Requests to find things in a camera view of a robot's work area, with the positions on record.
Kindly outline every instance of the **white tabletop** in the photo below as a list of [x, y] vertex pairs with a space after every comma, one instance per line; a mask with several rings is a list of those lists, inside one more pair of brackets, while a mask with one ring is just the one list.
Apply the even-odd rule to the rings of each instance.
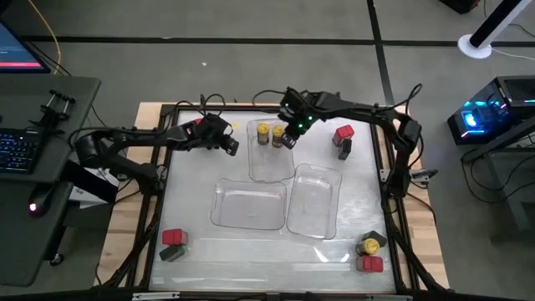
[[[182, 111], [179, 124], [199, 118]], [[251, 230], [212, 224], [210, 211], [219, 179], [251, 181], [247, 152], [247, 122], [276, 118], [262, 112], [225, 112], [222, 118], [234, 127], [240, 142], [237, 155], [222, 150], [174, 152], [152, 268], [151, 290], [177, 291], [278, 291], [329, 293], [392, 293], [395, 291], [388, 246], [379, 256], [382, 273], [355, 269], [355, 244], [375, 230], [386, 234], [380, 207], [380, 190], [369, 125], [345, 119], [316, 122], [293, 149], [294, 165], [309, 163], [342, 173], [336, 236], [330, 240], [304, 237], [280, 230]], [[337, 159], [331, 141], [335, 129], [351, 125], [353, 148], [346, 161]], [[287, 204], [293, 179], [287, 186]], [[173, 263], [158, 253], [166, 246], [161, 233], [182, 228], [189, 233], [186, 254]]]

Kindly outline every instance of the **keyboard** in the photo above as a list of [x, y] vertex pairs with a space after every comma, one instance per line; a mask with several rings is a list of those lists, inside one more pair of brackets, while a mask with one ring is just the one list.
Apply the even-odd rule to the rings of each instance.
[[31, 174], [42, 142], [42, 132], [0, 128], [0, 172]]

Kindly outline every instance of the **red cube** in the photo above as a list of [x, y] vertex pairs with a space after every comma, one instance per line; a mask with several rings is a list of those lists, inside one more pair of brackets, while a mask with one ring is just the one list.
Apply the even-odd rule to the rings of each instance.
[[344, 125], [336, 129], [333, 136], [333, 142], [336, 146], [340, 146], [343, 139], [351, 139], [354, 135], [354, 130], [351, 125]]
[[357, 270], [367, 273], [383, 272], [383, 258], [379, 256], [361, 256], [357, 258]]
[[182, 229], [165, 230], [161, 235], [161, 241], [167, 246], [187, 244], [187, 232]]

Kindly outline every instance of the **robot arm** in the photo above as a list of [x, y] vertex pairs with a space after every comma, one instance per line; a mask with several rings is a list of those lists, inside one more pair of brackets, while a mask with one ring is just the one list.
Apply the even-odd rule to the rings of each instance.
[[[168, 130], [96, 130], [76, 140], [74, 146], [82, 167], [109, 168], [114, 176], [127, 175], [136, 179], [143, 194], [155, 195], [161, 191], [156, 167], [150, 163], [138, 164], [119, 152], [130, 146], [164, 146], [174, 151], [193, 148], [222, 148], [234, 156], [239, 143], [225, 134], [230, 125], [218, 115], [206, 114], [201, 120], [173, 126]], [[107, 146], [104, 140], [113, 144]]]
[[[393, 197], [404, 197], [410, 184], [410, 154], [416, 148], [421, 125], [390, 107], [355, 104], [327, 92], [301, 94], [288, 88], [278, 114], [279, 119], [288, 122], [283, 144], [292, 149], [299, 136], [304, 135], [317, 120], [335, 117], [363, 121], [383, 129], [397, 153], [385, 189]], [[398, 129], [394, 120], [400, 122]]]

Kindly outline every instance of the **blue led light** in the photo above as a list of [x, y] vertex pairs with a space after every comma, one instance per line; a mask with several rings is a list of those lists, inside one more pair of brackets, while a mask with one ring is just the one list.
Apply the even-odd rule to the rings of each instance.
[[477, 122], [474, 119], [474, 115], [472, 115], [472, 114], [466, 114], [465, 115], [465, 122], [469, 126], [477, 126]]
[[461, 138], [464, 138], [468, 134], [484, 134], [484, 130], [467, 130], [464, 134], [461, 135]]

